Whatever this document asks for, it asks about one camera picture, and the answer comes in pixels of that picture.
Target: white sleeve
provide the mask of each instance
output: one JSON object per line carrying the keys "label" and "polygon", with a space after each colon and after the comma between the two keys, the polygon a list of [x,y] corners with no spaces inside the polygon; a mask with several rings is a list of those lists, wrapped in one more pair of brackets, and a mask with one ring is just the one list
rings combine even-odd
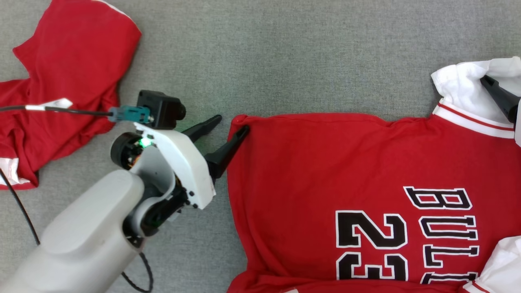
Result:
{"label": "white sleeve", "polygon": [[521,288],[521,236],[505,238],[496,245],[481,275],[460,292],[511,293]]}

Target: teal connector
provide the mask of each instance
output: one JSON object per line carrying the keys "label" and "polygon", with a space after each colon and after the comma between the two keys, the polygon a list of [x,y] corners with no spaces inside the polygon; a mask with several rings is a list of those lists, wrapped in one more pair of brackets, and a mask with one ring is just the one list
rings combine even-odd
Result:
{"label": "teal connector", "polygon": [[132,107],[132,106],[121,106],[112,107],[109,109],[112,112],[112,116],[108,117],[108,120],[112,122],[118,121],[132,121],[147,124],[153,121],[153,117],[150,116],[150,109],[146,107]]}

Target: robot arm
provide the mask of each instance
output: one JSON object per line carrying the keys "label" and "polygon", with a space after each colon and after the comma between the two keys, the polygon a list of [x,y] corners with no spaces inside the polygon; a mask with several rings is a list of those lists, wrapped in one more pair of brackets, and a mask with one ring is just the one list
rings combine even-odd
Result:
{"label": "robot arm", "polygon": [[[163,106],[175,99],[148,93],[159,96]],[[203,209],[210,203],[215,180],[249,129],[244,127],[204,157],[193,142],[221,117],[177,132],[165,114],[182,119],[184,107],[178,100],[173,103],[176,113],[151,106],[155,116],[150,123],[135,123],[136,133],[116,139],[111,157],[126,170],[106,175],[59,214],[44,231],[41,245],[2,284],[1,293],[105,292],[166,219],[187,205]]]}

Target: black cable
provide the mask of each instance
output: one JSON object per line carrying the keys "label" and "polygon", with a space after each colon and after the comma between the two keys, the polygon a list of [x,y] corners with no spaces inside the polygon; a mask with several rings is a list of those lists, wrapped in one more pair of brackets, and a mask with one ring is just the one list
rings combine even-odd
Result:
{"label": "black cable", "polygon": [[[16,192],[13,189],[13,186],[11,185],[11,183],[9,183],[9,180],[5,176],[4,171],[2,171],[2,169],[0,169],[0,176],[2,177],[2,179],[5,182],[5,184],[7,185],[7,188],[9,188],[9,191],[11,192],[13,197],[15,198],[15,201],[18,204],[18,207],[20,208],[20,210],[22,211],[22,214],[23,214],[24,218],[26,218],[27,224],[29,225],[29,228],[31,229],[31,232],[33,234],[34,241],[36,241],[36,245],[40,245],[40,240],[38,238],[38,234],[36,234],[36,230],[34,230],[34,226],[33,226],[32,222],[31,222],[31,219],[29,218],[29,215],[27,214],[27,211],[23,207],[23,204],[20,201],[20,198],[16,194]],[[135,290],[137,290],[137,291],[139,291],[141,293],[150,293],[150,292],[152,292],[152,288],[154,286],[154,276],[152,275],[152,269],[150,268],[150,265],[148,264],[148,260],[146,259],[145,254],[143,252],[141,252],[139,254],[139,256],[141,257],[141,260],[143,260],[143,264],[145,264],[145,268],[146,268],[146,273],[148,274],[148,290],[142,289],[142,288],[138,287],[136,284],[134,284],[134,282],[132,282],[128,278],[128,276],[125,274],[125,272],[122,272],[121,275],[127,281],[127,283],[129,283],[129,285],[132,288],[134,288]]]}
{"label": "black cable", "polygon": [[[12,110],[26,111],[27,109],[26,109],[26,106],[22,106],[22,105],[0,107],[0,112],[12,111]],[[112,112],[84,111],[84,110],[67,109],[67,108],[60,108],[60,107],[45,107],[45,111],[65,112],[65,113],[83,114],[83,115],[92,115],[92,116],[113,116],[114,115],[114,113],[112,113]]]}
{"label": "black cable", "polygon": [[2,179],[5,182],[5,185],[7,185],[7,188],[9,188],[9,191],[11,191],[11,194],[15,198],[16,203],[18,203],[18,207],[22,211],[23,217],[26,218],[27,224],[29,225],[29,228],[31,229],[31,232],[33,233],[34,241],[36,241],[36,245],[40,245],[40,240],[38,239],[38,235],[36,234],[36,231],[34,230],[34,226],[32,225],[31,219],[29,219],[29,215],[27,214],[27,211],[23,207],[22,202],[20,201],[20,198],[16,194],[15,190],[13,189],[11,183],[9,183],[9,180],[5,176],[2,169],[0,169],[0,175],[2,176]]}
{"label": "black cable", "polygon": [[125,274],[125,272],[121,273],[121,275],[127,281],[127,283],[129,283],[129,285],[132,288],[134,288],[136,291],[139,291],[141,293],[150,293],[150,292],[152,292],[152,289],[154,288],[154,277],[152,276],[152,269],[150,268],[150,265],[148,264],[148,260],[146,259],[145,254],[143,252],[141,252],[139,254],[139,256],[141,257],[141,260],[143,260],[143,264],[145,265],[145,268],[146,268],[146,273],[148,274],[148,290],[142,289],[142,288],[138,287],[136,284],[134,284],[134,282],[132,282],[128,278],[128,276],[127,276],[127,274]]}

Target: black lettering with white outline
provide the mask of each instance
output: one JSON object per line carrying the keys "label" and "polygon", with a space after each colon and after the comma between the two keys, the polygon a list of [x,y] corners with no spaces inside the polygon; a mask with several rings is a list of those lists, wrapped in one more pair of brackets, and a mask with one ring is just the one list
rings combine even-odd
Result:
{"label": "black lettering with white outline", "polygon": [[[405,193],[415,207],[420,210],[470,210],[472,203],[464,188],[456,189],[416,189],[404,186]],[[422,200],[422,196],[431,196],[433,201]],[[458,202],[450,202],[448,198],[457,198]]]}
{"label": "black lettering with white outline", "polygon": [[362,266],[362,254],[360,252],[346,252],[337,260],[337,279],[392,279],[407,281],[407,259],[401,254],[386,254],[384,267],[391,269],[391,276],[383,275],[381,265],[365,265],[364,275],[355,275],[355,268]]}
{"label": "black lettering with white outline", "polygon": [[475,229],[462,230],[435,230],[434,225],[459,225],[466,228],[476,227],[476,217],[427,217],[423,216],[419,220],[421,231],[426,238],[454,238],[478,240],[478,231]]}
{"label": "black lettering with white outline", "polygon": [[407,224],[398,214],[384,214],[384,226],[391,228],[385,235],[364,211],[337,211],[337,247],[361,247],[358,229],[376,249],[398,249],[407,244]]}
{"label": "black lettering with white outline", "polygon": [[468,248],[453,247],[436,247],[432,244],[424,245],[424,266],[425,267],[443,267],[443,261],[435,259],[436,254],[444,255],[467,255],[475,257],[479,255],[479,246],[470,246]]}
{"label": "black lettering with white outline", "polygon": [[468,272],[467,274],[436,274],[434,272],[425,273],[421,278],[421,284],[430,284],[431,281],[474,281],[478,273]]}

